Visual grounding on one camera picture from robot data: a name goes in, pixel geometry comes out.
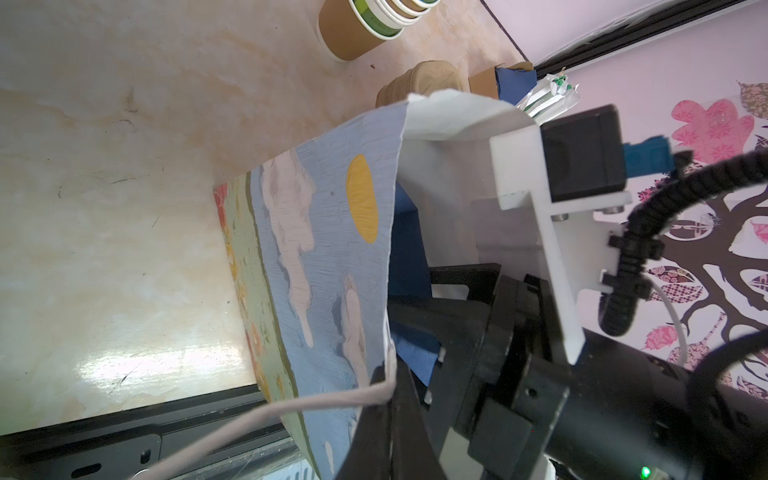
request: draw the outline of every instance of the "black strip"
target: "black strip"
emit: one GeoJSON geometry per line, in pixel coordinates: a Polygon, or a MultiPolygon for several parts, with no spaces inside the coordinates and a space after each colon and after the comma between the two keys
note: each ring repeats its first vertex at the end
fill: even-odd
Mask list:
{"type": "Polygon", "coordinates": [[[665,8],[636,25],[619,28],[536,65],[538,78],[557,74],[563,68],[573,68],[629,45],[654,37],[688,22],[712,15],[744,0],[686,0],[665,8]]]}
{"type": "Polygon", "coordinates": [[[518,47],[517,42],[515,42],[515,40],[512,38],[512,36],[507,31],[507,29],[504,28],[504,25],[502,25],[502,23],[498,20],[498,18],[496,18],[496,15],[493,15],[493,12],[488,7],[488,5],[485,3],[485,0],[480,0],[480,3],[482,3],[482,6],[484,6],[485,9],[488,10],[488,13],[491,14],[491,17],[496,21],[496,25],[498,25],[498,27],[504,32],[504,35],[507,35],[507,38],[509,38],[509,41],[511,41],[512,44],[515,46],[515,48],[518,49],[518,51],[520,52],[520,55],[523,56],[523,59],[525,59],[525,61],[530,61],[530,60],[528,60],[528,57],[525,56],[525,53],[520,49],[520,47],[518,47]]]}

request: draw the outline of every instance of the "beige table surface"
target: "beige table surface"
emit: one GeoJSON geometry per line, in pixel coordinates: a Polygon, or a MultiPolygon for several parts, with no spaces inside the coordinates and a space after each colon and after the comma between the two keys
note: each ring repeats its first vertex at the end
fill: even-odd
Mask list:
{"type": "Polygon", "coordinates": [[[521,60],[443,0],[339,64],[321,4],[0,5],[0,435],[253,383],[212,187],[420,61],[521,60]]]}

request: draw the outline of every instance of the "brown cardboard box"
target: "brown cardboard box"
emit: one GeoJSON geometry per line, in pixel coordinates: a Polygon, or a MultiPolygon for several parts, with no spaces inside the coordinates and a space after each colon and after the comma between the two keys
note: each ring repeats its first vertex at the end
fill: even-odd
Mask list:
{"type": "Polygon", "coordinates": [[[530,61],[521,61],[512,65],[511,67],[499,64],[490,68],[486,68],[478,74],[472,75],[469,78],[469,91],[473,94],[483,95],[484,97],[490,97],[494,100],[498,100],[498,85],[496,84],[496,68],[508,68],[510,70],[533,70],[533,64],[530,61]]]}

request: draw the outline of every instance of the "stack of paper cups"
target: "stack of paper cups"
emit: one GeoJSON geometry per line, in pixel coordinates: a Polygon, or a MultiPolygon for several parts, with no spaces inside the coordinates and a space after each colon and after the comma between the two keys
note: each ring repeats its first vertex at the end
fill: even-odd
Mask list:
{"type": "Polygon", "coordinates": [[[336,61],[350,61],[398,38],[437,5],[423,0],[326,0],[317,18],[317,38],[336,61]]]}

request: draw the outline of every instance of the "black cable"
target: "black cable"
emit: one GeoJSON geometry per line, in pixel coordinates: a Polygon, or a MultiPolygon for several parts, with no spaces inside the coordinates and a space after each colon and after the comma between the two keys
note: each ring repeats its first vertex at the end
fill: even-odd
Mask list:
{"type": "Polygon", "coordinates": [[[717,400],[718,380],[729,366],[766,347],[768,329],[742,336],[710,352],[690,374],[685,389],[685,400],[690,410],[691,422],[702,435],[721,448],[735,443],[723,438],[726,436],[726,430],[719,428],[712,418],[710,400],[713,397],[717,400]]]}
{"type": "Polygon", "coordinates": [[[752,151],[701,168],[667,184],[627,219],[622,237],[612,237],[621,249],[616,276],[604,276],[613,287],[601,315],[600,327],[611,336],[624,335],[632,325],[637,299],[648,298],[650,284],[642,277],[645,260],[661,258],[664,245],[657,239],[670,220],[702,200],[768,180],[768,151],[752,151]]]}

